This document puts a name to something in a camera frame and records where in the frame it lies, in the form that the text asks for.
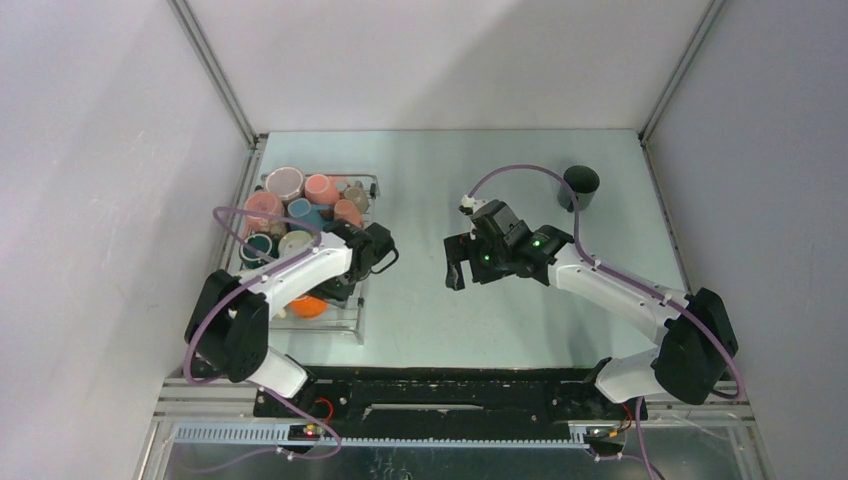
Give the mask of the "dark green mug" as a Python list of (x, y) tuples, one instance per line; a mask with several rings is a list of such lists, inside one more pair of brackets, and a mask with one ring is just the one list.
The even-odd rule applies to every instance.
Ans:
[(600, 187), (600, 176), (588, 166), (573, 165), (563, 172), (562, 178), (574, 193), (576, 201), (572, 200), (565, 187), (560, 186), (557, 194), (560, 206), (569, 213), (586, 210)]

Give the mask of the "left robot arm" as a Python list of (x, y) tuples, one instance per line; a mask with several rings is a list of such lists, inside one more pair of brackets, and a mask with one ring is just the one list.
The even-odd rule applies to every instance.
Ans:
[(313, 376), (269, 343), (270, 322), (304, 295), (342, 301), (349, 289), (396, 253), (390, 231), (378, 223), (364, 228), (344, 220), (327, 225), (306, 245), (246, 277), (219, 269), (205, 280), (184, 338), (184, 375), (200, 356), (233, 383), (249, 382), (276, 392), (292, 416), (316, 403)]

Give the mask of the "orange mug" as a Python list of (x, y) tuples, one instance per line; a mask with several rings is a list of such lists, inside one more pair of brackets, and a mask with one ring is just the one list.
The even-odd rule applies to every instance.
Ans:
[(328, 306), (329, 304), (322, 299), (304, 295), (292, 300), (287, 305), (287, 309), (300, 319), (311, 320), (321, 316)]

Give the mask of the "salmon printed mug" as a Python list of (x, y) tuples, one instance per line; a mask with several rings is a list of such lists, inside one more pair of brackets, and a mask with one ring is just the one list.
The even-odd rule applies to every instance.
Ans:
[(335, 220), (343, 220), (357, 228), (362, 228), (364, 225), (363, 214), (357, 205), (348, 199), (341, 199), (335, 203), (333, 216)]

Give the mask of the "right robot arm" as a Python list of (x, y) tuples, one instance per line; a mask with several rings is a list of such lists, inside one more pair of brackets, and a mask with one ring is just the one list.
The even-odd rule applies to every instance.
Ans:
[(696, 294), (656, 286), (646, 293), (603, 272), (580, 257), (573, 237), (553, 226), (530, 231), (519, 224), (510, 246), (494, 235), (472, 230), (445, 238), (445, 284), (464, 289), (462, 262), (472, 280), (487, 284), (509, 276), (533, 279), (583, 297), (622, 318), (653, 343), (625, 358), (600, 361), (581, 392), (585, 411), (606, 418), (621, 403), (667, 393), (701, 405), (727, 371), (725, 361), (738, 342), (720, 296), (706, 288)]

